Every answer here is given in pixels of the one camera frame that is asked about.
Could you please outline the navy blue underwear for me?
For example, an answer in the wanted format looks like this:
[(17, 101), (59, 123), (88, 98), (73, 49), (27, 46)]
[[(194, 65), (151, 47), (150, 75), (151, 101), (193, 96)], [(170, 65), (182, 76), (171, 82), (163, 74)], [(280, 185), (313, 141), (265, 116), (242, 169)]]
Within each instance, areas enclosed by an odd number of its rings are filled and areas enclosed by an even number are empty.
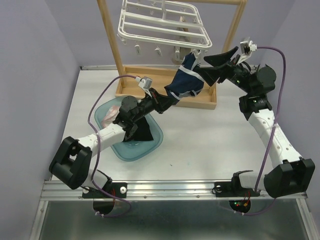
[(165, 86), (166, 94), (180, 101), (182, 98), (196, 97), (204, 88), (204, 79), (195, 72), (200, 68), (199, 60), (191, 52), (183, 59), (172, 82)]

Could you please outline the black underwear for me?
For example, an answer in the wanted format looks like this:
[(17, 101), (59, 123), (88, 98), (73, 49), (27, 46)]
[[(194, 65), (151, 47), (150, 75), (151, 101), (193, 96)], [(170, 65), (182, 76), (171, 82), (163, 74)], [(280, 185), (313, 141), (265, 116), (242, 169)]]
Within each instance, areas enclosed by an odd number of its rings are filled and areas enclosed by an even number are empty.
[(137, 125), (137, 130), (135, 131), (133, 136), (128, 138), (127, 140), (124, 140), (124, 142), (130, 142), (130, 141), (148, 142), (148, 141), (154, 140), (153, 135), (150, 130), (150, 125), (147, 122), (145, 117), (139, 119), (136, 122), (136, 125)]

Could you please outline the white pink underwear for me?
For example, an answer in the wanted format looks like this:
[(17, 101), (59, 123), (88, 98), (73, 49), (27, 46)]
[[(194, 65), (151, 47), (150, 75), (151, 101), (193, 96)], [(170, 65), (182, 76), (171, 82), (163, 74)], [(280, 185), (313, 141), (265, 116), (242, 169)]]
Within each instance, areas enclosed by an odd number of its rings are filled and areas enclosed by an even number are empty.
[(107, 126), (113, 123), (113, 121), (116, 119), (117, 115), (119, 114), (119, 109), (120, 107), (117, 105), (113, 105), (109, 108), (105, 117), (101, 121), (101, 125), (103, 128), (106, 128)]

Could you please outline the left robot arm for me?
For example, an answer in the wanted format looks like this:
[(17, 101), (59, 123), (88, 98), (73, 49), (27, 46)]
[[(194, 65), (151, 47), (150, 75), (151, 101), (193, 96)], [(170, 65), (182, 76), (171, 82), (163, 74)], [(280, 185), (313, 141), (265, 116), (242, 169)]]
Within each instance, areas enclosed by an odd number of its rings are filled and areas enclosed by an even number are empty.
[(63, 139), (49, 165), (49, 172), (72, 190), (88, 187), (100, 197), (111, 198), (112, 179), (96, 166), (90, 167), (92, 158), (99, 159), (104, 149), (132, 139), (139, 128), (137, 122), (152, 111), (163, 114), (177, 102), (154, 88), (141, 100), (132, 95), (125, 96), (118, 115), (107, 127), (78, 139), (71, 136)]

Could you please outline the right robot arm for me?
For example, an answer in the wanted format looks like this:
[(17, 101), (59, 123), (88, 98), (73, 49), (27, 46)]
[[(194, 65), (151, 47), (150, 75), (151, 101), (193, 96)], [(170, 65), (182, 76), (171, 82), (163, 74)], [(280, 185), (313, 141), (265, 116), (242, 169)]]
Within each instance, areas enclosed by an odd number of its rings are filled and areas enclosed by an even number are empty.
[(210, 86), (229, 80), (245, 92), (239, 98), (239, 109), (266, 150), (258, 172), (235, 172), (227, 186), (218, 186), (215, 191), (227, 197), (241, 196), (247, 190), (266, 191), (272, 198), (303, 193), (308, 189), (315, 164), (295, 150), (278, 125), (279, 112), (273, 111), (267, 96), (275, 89), (277, 74), (268, 65), (251, 71), (237, 50), (234, 47), (225, 53), (205, 56), (209, 67), (200, 67), (196, 73)]

